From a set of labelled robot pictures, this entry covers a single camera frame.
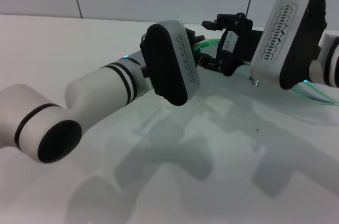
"cable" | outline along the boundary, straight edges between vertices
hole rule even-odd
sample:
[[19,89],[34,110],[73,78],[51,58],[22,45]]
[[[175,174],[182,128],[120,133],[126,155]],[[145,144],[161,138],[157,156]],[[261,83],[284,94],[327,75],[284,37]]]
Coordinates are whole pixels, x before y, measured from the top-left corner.
[[323,93],[322,91],[320,91],[318,88],[316,88],[314,85],[312,85],[309,82],[305,82],[305,84],[310,87],[311,89],[313,89],[315,92],[319,93],[320,95],[324,96],[325,98],[328,98],[330,101],[334,102],[334,103],[338,103],[338,101],[334,100],[333,98],[331,98],[330,96],[328,96],[327,94]]
[[193,50],[197,51],[201,48],[205,48],[211,45],[217,45],[219,42],[220,42],[220,39],[210,39],[210,40],[201,41],[193,46]]
[[305,95],[303,95],[301,92],[299,92],[298,90],[296,89],[291,89],[294,93],[298,94],[300,97],[302,97],[304,100],[306,101],[309,101],[309,102],[312,102],[316,105],[320,105],[320,106],[339,106],[338,104],[335,104],[335,103],[323,103],[323,102],[320,102],[320,101],[316,101],[316,100],[313,100]]

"robotic arm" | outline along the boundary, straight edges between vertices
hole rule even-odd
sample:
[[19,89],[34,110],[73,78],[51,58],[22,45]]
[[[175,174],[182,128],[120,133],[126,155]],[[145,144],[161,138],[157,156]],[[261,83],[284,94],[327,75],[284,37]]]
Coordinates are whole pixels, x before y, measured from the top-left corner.
[[250,64],[251,78],[290,89],[304,80],[339,87],[339,37],[323,34],[325,0],[277,0],[265,30],[245,14],[204,21],[223,30],[216,55],[195,50],[204,36],[179,21],[150,26],[134,54],[71,82],[67,109],[26,85],[0,92],[0,138],[42,163],[69,154],[93,125],[154,88],[173,105],[185,104],[200,85],[197,65],[231,76]]
[[0,138],[36,161],[65,157],[97,122],[151,89],[141,52],[89,73],[66,88],[67,109],[26,85],[0,92]]

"gray vent grille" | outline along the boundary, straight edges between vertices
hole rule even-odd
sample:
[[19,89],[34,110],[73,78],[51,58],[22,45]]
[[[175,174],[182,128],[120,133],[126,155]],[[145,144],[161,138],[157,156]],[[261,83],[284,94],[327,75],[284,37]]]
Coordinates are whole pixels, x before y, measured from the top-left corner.
[[195,63],[193,61],[193,57],[190,55],[190,52],[189,52],[190,47],[187,46],[187,42],[185,41],[184,35],[180,34],[177,40],[178,40],[179,47],[181,50],[181,56],[185,64],[187,79],[190,84],[194,84],[197,78],[197,75],[195,71],[196,68],[195,68]]
[[272,61],[278,56],[295,12],[296,7],[292,4],[287,4],[279,9],[276,20],[269,29],[269,38],[261,54],[261,59]]

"black end cap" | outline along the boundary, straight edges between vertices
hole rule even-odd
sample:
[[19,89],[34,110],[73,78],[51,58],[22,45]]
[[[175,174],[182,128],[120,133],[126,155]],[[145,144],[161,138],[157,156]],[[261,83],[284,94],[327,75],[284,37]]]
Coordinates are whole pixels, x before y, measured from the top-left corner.
[[330,81],[329,81],[329,73],[331,70],[331,63],[332,63],[332,58],[334,55],[335,50],[337,49],[337,47],[339,46],[339,37],[335,38],[332,46],[330,47],[327,56],[326,56],[326,60],[325,60],[325,66],[324,66],[324,82],[326,85],[330,86],[330,87],[339,87],[339,69],[338,69],[338,61],[336,61],[336,67],[335,67],[335,72],[334,72],[334,80],[335,80],[335,85],[331,85]]
[[185,104],[188,95],[167,29],[160,24],[150,26],[140,48],[155,93],[173,105]]
[[82,129],[76,121],[62,121],[54,125],[42,138],[38,157],[43,163],[53,163],[68,155],[80,142]]
[[289,90],[309,78],[309,66],[319,56],[319,41],[327,26],[326,0],[309,0],[296,36],[280,71],[280,87]]

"white table surface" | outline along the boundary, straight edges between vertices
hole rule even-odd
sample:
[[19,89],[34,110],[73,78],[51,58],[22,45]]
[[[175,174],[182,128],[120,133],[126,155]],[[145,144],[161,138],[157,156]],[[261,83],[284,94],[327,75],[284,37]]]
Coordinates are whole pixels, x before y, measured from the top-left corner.
[[[0,89],[25,83],[64,105],[69,81],[137,51],[150,25],[2,15]],[[185,106],[149,92],[57,163],[1,149],[0,223],[337,224],[339,109],[199,73]]]

